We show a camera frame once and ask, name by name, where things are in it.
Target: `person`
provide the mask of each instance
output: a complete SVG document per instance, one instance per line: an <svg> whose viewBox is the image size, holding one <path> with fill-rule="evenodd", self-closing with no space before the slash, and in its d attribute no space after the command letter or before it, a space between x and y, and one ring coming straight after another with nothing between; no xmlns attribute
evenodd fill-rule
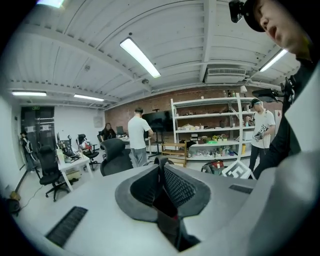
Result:
<svg viewBox="0 0 320 256"><path fill-rule="evenodd" d="M316 3L305 0L247 0L244 4L244 19L257 32L265 32L279 47L288 50L300 62L298 72L293 76L294 100L296 100L315 70L319 61L319 36L314 30L318 16ZM286 97L282 112L285 113L292 101ZM301 151L298 140L283 115L278 133L269 150L254 170L258 179L267 168L277 167L287 156Z"/></svg>
<svg viewBox="0 0 320 256"><path fill-rule="evenodd" d="M148 132L149 136L154 134L147 121L142 119L143 113L142 108L136 108L134 110L134 117L128 122L130 148L137 167L141 167L147 162L144 133Z"/></svg>
<svg viewBox="0 0 320 256"><path fill-rule="evenodd" d="M27 137L27 132L25 130L23 130L21 133L21 145L23 148L23 153L25 156L25 160L26 160L26 170L27 172L31 172L33 173L34 171L36 171L36 167L35 167L35 160L32 156L32 145L31 142L28 140Z"/></svg>
<svg viewBox="0 0 320 256"><path fill-rule="evenodd" d="M253 118L246 117L246 121L254 127L254 132L251 140L251 156L249 168L253 172L258 155L260 160L264 158L270 146L271 134L275 132L276 122L274 115L264 109L262 102L254 98L251 101L251 108L256 111Z"/></svg>
<svg viewBox="0 0 320 256"><path fill-rule="evenodd" d="M101 140L102 141L106 141L109 139L113 139L115 138L117 135L115 133L115 131L112 129L111 124L109 122L107 122L104 126L104 129L101 132Z"/></svg>

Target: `cap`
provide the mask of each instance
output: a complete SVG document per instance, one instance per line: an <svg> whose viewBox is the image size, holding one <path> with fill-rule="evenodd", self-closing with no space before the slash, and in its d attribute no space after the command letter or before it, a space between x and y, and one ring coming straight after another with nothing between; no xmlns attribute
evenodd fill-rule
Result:
<svg viewBox="0 0 320 256"><path fill-rule="evenodd" d="M247 0L244 3L242 14L250 28L257 32L265 32L263 28L260 26L259 22L257 22L255 19L254 7L256 1L257 0Z"/></svg>
<svg viewBox="0 0 320 256"><path fill-rule="evenodd" d="M257 98L254 98L254 99L251 101L251 104L250 104L251 108L253 108L254 105L255 105L256 103L258 103L258 102L261 102L261 100L259 100L259 99L257 99Z"/></svg>

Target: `brick wall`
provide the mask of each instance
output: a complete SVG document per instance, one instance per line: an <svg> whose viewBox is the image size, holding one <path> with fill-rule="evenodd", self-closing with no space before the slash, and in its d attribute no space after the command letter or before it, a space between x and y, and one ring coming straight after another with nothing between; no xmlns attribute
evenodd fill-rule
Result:
<svg viewBox="0 0 320 256"><path fill-rule="evenodd" d="M105 121L107 123L111 123L114 130L116 130L117 126L122 126L123 130L128 131L128 121L134 116L134 110L137 107L143 108L143 113L152 113L154 109L159 109L159 111L171 110L171 99L174 102L182 102L182 101L190 101L201 99L203 96L205 99L207 98L222 98L224 97L223 91L231 90L235 93L240 92L240 87L210 87L210 88L191 88L184 90L177 90L173 92L163 93L156 96L151 96L148 98L136 100L118 107L114 107L110 110L105 111ZM252 91L257 90L256 87L248 87L248 92L246 93L247 97L253 97ZM281 103L263 103L264 107L267 110L281 110ZM238 110L237 105L233 106L235 110ZM213 112L223 112L228 110L228 106L226 104L221 105L206 105L206 106L195 106L195 107L185 107L178 108L177 112L179 115L184 115L185 113L192 112L193 114L206 114ZM239 125L239 120L235 118L236 124ZM209 127L218 127L220 126L220 121L223 121L225 126L230 125L230 118L227 116L222 117L206 117L206 118L194 118L194 119L181 119L178 120L178 126L181 127L186 124L190 124L193 126L199 126L200 123ZM164 140L166 142L173 141L173 132L165 132L163 134ZM181 134L180 139L188 139L190 137L189 134Z"/></svg>

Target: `ceiling light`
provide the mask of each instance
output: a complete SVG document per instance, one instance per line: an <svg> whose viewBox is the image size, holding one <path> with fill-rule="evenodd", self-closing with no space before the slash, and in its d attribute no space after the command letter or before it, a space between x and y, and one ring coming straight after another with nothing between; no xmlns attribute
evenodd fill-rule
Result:
<svg viewBox="0 0 320 256"><path fill-rule="evenodd" d="M84 96L84 95L79 95L79 94L75 94L74 97L81 98L81 99L98 101L98 102L103 102L104 101L103 98L95 98L95 97L89 97L89 96Z"/></svg>
<svg viewBox="0 0 320 256"><path fill-rule="evenodd" d="M45 92L42 91L13 91L14 96L47 96Z"/></svg>
<svg viewBox="0 0 320 256"><path fill-rule="evenodd" d="M288 51L287 50L281 50L280 52L278 52L272 59L270 59L266 64L264 64L259 71L260 72L264 72L266 71L268 68L270 68L273 64L275 64L278 60L281 59L281 57L283 57Z"/></svg>
<svg viewBox="0 0 320 256"><path fill-rule="evenodd" d="M153 78L160 77L160 73L155 68L154 65L150 62L150 60L144 55L144 53L139 49L139 47L132 41L131 38L127 38L120 43L120 46L132 57L135 58L137 62L139 62L145 69L150 73Z"/></svg>
<svg viewBox="0 0 320 256"><path fill-rule="evenodd" d="M39 0L37 2L37 5L46 5L46 6L60 8L63 2L64 0Z"/></svg>

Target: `white ceiling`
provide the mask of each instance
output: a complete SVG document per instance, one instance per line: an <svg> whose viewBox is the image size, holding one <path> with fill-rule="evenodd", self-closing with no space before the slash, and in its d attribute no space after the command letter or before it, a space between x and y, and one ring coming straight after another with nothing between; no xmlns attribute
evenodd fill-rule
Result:
<svg viewBox="0 0 320 256"><path fill-rule="evenodd" d="M46 91L22 105L111 108L154 93L199 86L207 66L242 68L273 85L297 71L287 53L257 70L278 50L244 20L231 22L229 0L65 0L59 9L38 4L2 56L10 90ZM130 37L161 74L154 79L120 46ZM143 79L149 84L142 84ZM74 98L74 94L104 102Z"/></svg>

